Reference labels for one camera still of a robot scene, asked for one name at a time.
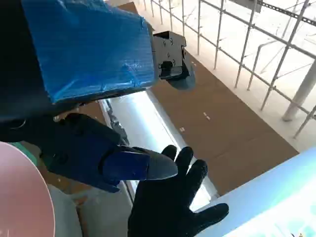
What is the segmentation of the robot right hand black glove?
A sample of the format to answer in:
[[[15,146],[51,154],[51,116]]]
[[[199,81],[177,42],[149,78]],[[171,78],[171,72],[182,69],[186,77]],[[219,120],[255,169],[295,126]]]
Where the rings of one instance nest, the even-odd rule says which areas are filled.
[[[207,163],[191,160],[194,151],[184,147],[177,151],[169,145],[162,154],[177,165],[176,176],[156,181],[139,182],[128,218],[129,237],[194,237],[221,222],[229,214],[229,206],[220,203],[199,213],[190,210],[203,179]]]

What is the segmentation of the robot left hand blue tape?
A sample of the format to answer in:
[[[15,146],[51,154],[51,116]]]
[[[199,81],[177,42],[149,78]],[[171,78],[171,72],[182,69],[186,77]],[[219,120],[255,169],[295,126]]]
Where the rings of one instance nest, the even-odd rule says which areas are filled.
[[[115,193],[122,180],[163,180],[167,156],[131,148],[74,108],[148,89],[195,85],[186,39],[153,33],[140,15],[102,0],[0,3],[0,139],[39,147],[57,175]]]

